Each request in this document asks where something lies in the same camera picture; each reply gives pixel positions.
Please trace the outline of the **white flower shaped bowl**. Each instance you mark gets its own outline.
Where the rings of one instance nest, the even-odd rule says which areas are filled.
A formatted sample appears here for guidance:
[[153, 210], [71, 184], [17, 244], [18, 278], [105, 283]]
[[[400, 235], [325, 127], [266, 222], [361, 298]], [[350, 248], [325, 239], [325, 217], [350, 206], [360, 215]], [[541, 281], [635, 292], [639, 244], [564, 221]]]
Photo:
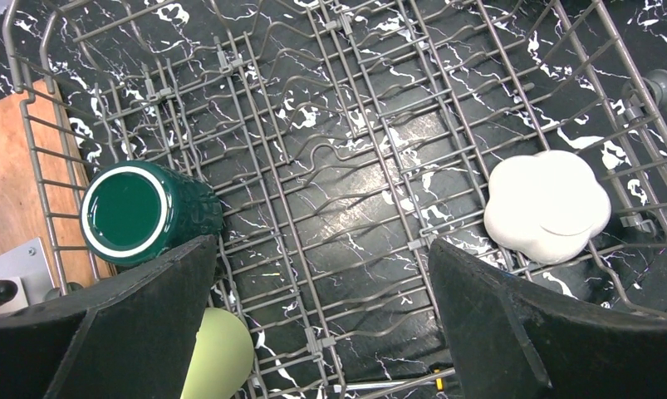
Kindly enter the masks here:
[[538, 264], [574, 259], [608, 224], [611, 200], [578, 155], [546, 150], [499, 162], [488, 180], [484, 228]]

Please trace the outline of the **dark green glossy mug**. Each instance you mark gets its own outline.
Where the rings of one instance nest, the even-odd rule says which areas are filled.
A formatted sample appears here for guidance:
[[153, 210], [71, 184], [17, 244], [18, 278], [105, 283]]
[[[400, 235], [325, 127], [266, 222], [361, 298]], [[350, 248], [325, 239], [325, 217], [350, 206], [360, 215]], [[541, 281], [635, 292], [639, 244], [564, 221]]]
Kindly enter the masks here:
[[223, 230], [213, 189], [162, 165], [126, 160], [105, 168], [87, 187], [79, 212], [90, 251], [133, 267], [202, 235]]

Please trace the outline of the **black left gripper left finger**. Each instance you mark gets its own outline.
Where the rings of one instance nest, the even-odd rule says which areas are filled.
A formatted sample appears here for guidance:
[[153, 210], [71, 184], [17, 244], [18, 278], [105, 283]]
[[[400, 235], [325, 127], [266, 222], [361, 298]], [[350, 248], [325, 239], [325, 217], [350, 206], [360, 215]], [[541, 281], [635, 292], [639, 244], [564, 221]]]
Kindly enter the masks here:
[[179, 397], [217, 256], [217, 240], [200, 236], [0, 317], [0, 398]]

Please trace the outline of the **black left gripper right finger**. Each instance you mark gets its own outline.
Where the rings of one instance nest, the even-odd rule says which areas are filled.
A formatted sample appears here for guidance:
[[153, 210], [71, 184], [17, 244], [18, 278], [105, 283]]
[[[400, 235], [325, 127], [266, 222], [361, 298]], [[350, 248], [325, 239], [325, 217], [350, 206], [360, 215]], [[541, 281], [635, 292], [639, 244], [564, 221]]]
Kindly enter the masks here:
[[429, 281], [467, 398], [667, 398], [667, 317], [608, 310], [442, 239]]

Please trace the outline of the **light green ceramic mug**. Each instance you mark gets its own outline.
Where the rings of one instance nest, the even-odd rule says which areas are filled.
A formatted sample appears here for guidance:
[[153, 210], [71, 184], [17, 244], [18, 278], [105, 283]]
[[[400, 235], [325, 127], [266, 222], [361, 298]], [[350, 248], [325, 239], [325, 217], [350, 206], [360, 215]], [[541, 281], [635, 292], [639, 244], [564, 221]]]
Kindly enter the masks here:
[[253, 359], [246, 324], [226, 310], [206, 308], [181, 397], [233, 397], [250, 376]]

